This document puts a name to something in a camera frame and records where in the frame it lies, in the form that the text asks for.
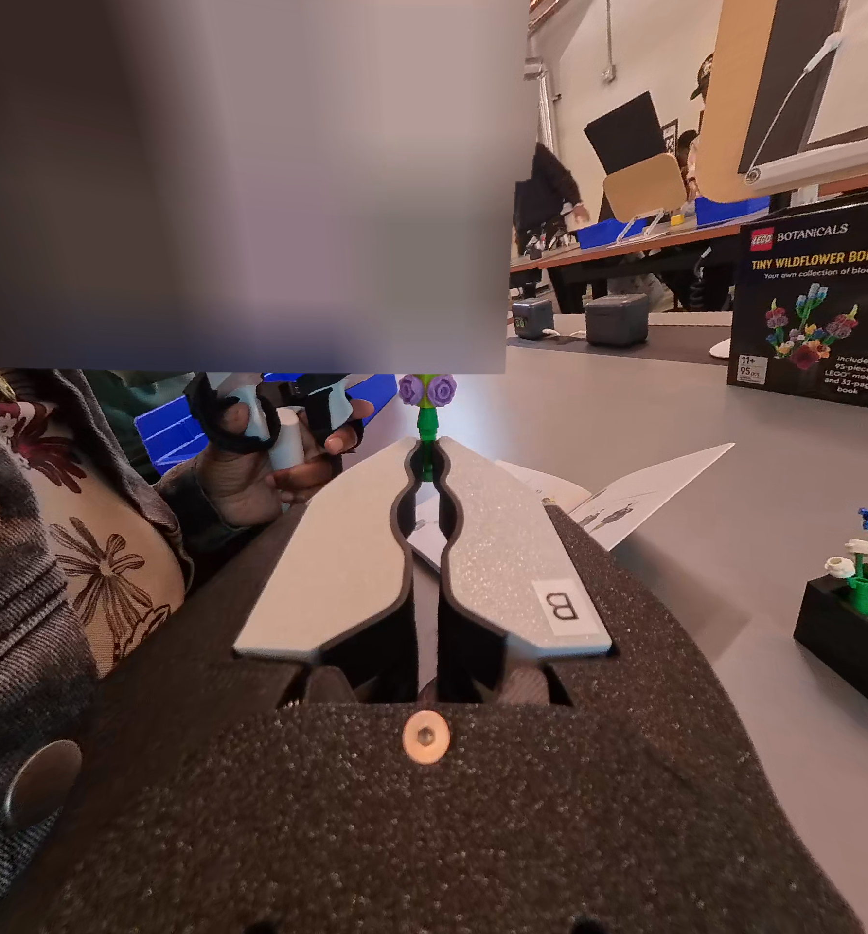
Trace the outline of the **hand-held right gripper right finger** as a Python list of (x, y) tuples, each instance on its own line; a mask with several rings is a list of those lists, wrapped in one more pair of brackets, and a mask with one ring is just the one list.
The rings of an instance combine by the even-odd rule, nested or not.
[(536, 491), (454, 441), (440, 441), (440, 624), (463, 663), (604, 656), (600, 613)]

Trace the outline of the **white instruction booklet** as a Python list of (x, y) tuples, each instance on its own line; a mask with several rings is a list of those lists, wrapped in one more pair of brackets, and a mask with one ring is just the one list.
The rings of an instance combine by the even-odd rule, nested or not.
[(606, 550), (633, 531), (730, 451), (734, 443), (688, 454), (621, 477), (591, 493), (582, 486), (508, 461), (496, 465), (537, 494), (545, 505), (564, 510)]

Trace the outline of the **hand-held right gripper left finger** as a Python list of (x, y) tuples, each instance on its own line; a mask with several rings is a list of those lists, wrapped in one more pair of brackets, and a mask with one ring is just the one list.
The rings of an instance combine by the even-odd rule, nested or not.
[(403, 437), (311, 499), (233, 644), (238, 656), (314, 662), (404, 601), (412, 572), (395, 508), (413, 487), (415, 449)]

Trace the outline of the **black toy planter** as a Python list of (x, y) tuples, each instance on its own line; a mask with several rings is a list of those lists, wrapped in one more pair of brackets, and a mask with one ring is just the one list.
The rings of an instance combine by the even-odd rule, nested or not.
[(868, 700), (868, 618), (848, 602), (848, 592), (835, 578), (809, 581), (793, 637)]

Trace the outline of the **small blue bin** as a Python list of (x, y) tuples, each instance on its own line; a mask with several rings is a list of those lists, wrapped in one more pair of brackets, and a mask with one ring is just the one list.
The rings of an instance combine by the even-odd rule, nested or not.
[(695, 215), (699, 227), (721, 225), (769, 210), (770, 197), (761, 196), (731, 203), (714, 202), (698, 196), (694, 200)]
[(612, 217), (576, 231), (580, 249), (594, 250), (615, 243), (639, 243), (641, 251), (653, 251), (654, 242), (675, 234), (698, 229), (695, 216), (664, 214), (663, 216), (637, 216), (630, 223)]

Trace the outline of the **person's left hand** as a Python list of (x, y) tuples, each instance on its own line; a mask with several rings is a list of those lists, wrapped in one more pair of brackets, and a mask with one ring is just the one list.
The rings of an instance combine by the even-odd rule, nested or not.
[(285, 505), (304, 504), (335, 475), (335, 458), (356, 449), (356, 429), (374, 409), (372, 403), (351, 401), (352, 417), (320, 445), (307, 415), (298, 413), (304, 461), (273, 471), (265, 453), (238, 454), (208, 443), (195, 460), (195, 476), (220, 518), (234, 528), (260, 526), (276, 520)]

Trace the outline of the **pink purple toy flower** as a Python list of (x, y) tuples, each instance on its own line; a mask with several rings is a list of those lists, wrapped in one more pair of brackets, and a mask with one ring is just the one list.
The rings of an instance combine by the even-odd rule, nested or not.
[(451, 403), (456, 389), (452, 374), (405, 374), (397, 382), (402, 403), (418, 408), (417, 430), (423, 454), (421, 476), (425, 483), (433, 482), (433, 443), (440, 429), (438, 412)]

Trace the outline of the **black board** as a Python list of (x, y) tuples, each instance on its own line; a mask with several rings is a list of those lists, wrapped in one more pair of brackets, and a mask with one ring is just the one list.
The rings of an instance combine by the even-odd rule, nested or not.
[(606, 175), (667, 152), (648, 90), (591, 121), (583, 132)]

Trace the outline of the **grey desk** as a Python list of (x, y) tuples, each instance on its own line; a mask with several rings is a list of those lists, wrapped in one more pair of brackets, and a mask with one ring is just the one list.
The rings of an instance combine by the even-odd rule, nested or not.
[(613, 555), (707, 656), (868, 932), (868, 701), (792, 637), (806, 583), (861, 536), (868, 409), (730, 387), (717, 365), (513, 346), (502, 375), (458, 383), (446, 435), (592, 492), (733, 443)]

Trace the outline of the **grey cube socket with display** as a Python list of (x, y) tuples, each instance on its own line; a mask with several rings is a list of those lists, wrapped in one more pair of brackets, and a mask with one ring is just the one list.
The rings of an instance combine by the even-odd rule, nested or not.
[(514, 335), (527, 341), (541, 341), (558, 336), (554, 327), (554, 306), (548, 297), (521, 298), (511, 305)]

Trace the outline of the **black toy flower box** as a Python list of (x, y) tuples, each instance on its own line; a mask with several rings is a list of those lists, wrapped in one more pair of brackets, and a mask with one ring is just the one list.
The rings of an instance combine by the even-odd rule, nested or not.
[(743, 225), (730, 386), (868, 409), (868, 200)]

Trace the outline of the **person's clothed torso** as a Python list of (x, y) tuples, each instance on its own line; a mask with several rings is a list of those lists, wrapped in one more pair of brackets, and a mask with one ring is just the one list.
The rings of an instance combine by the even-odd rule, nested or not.
[(193, 575), (178, 520), (129, 464), (78, 371), (0, 377), (0, 899), (60, 803), (11, 792), (28, 760), (71, 736), (98, 680), (183, 603)]

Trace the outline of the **large blue bin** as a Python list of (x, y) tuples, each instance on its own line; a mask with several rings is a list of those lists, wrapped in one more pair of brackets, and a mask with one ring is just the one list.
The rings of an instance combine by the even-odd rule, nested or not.
[[(364, 424), (367, 425), (396, 395), (396, 376), (353, 375), (347, 390), (353, 398), (365, 400), (373, 405), (373, 413), (364, 420)], [(159, 474), (166, 473), (180, 462), (190, 460), (200, 453), (207, 443), (201, 426), (190, 414), (184, 395), (135, 417), (134, 424), (148, 457)]]

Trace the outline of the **long wooden table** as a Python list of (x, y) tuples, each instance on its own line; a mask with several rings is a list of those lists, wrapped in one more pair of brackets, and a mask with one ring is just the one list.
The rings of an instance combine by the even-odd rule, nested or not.
[(579, 245), (574, 245), (573, 247), (547, 251), (536, 260), (521, 258), (510, 264), (510, 274), (519, 274), (535, 269), (546, 270), (573, 263), (594, 262), (608, 257), (660, 250), (716, 237), (732, 236), (737, 234), (750, 219), (750, 216), (742, 216), (707, 225), (700, 225), (688, 220), (674, 227), (661, 224), (651, 234), (638, 233), (633, 237), (627, 237), (618, 242), (599, 247), (583, 249)]

